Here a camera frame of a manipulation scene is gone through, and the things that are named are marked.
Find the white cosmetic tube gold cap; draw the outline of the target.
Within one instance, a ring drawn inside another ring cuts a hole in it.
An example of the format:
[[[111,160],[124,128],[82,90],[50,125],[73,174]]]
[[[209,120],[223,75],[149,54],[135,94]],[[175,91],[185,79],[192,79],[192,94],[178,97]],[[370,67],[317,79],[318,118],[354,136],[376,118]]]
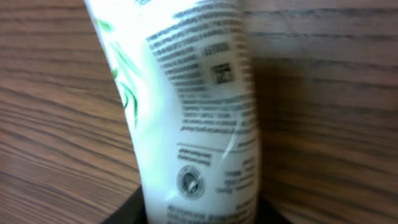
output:
[[[254,223],[261,142],[238,1],[90,0],[149,223]]]

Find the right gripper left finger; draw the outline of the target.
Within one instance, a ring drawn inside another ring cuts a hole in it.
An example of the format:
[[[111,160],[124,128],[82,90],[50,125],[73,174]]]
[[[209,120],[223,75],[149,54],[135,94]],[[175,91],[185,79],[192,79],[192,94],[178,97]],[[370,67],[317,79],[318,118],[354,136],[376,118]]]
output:
[[[101,224],[146,224],[142,187],[139,187],[123,205]]]

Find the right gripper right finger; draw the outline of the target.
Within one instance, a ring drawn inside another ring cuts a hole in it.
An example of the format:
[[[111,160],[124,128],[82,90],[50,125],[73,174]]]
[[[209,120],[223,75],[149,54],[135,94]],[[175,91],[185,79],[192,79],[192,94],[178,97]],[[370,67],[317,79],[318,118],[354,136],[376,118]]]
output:
[[[257,210],[257,224],[292,224],[282,216],[267,200],[261,198]]]

